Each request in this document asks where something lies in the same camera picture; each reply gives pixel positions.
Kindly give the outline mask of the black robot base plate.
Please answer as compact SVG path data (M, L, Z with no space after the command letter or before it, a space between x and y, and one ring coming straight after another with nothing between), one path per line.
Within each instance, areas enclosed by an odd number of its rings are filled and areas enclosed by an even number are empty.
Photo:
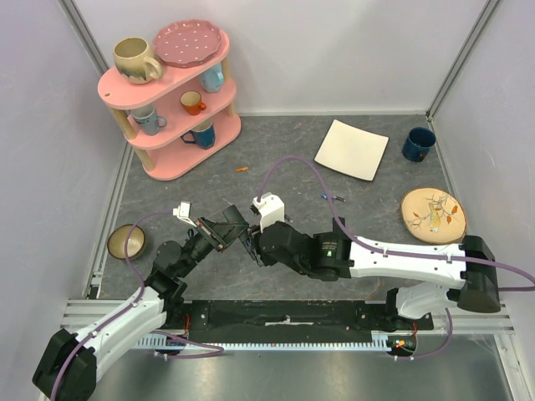
M418 320L389 315L384 303L195 300L171 313L164 328L186 329L199 343L304 343L363 342L373 331L430 331L434 324L429 313Z

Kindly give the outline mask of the black remote battery cover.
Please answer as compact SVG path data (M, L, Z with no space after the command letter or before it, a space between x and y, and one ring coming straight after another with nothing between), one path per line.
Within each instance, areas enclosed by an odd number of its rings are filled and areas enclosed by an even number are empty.
M334 217L333 222L333 231L345 233L344 218Z

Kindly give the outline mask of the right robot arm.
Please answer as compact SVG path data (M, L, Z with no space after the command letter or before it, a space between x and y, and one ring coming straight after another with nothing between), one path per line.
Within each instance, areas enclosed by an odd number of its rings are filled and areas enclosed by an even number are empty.
M277 221L264 229L253 227L245 247L261 266L281 263L324 282L364 277L416 280L413 287L387 292L378 317L383 331L403 328L448 307L475 313L501 310L495 257L479 236L442 246L414 246L361 236L351 241L338 225L308 236Z

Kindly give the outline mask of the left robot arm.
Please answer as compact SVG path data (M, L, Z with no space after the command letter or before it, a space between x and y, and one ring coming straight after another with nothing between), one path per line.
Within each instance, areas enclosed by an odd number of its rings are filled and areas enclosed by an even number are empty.
M235 206L223 222L197 219L188 239L162 243L150 275L114 311L77 332L57 331L33 374L33 384L51 400L87 400L105 372L137 342L183 319L183 282L211 251L225 251L235 240L250 245L248 224Z

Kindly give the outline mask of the black remote control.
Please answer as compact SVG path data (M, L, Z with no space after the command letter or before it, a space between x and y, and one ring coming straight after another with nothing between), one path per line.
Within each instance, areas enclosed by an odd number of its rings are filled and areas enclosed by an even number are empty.
M223 212L223 216L228 223L238 229L237 239L242 243L249 256L254 259L254 251L250 240L249 224L246 222L241 212L235 205L228 206Z

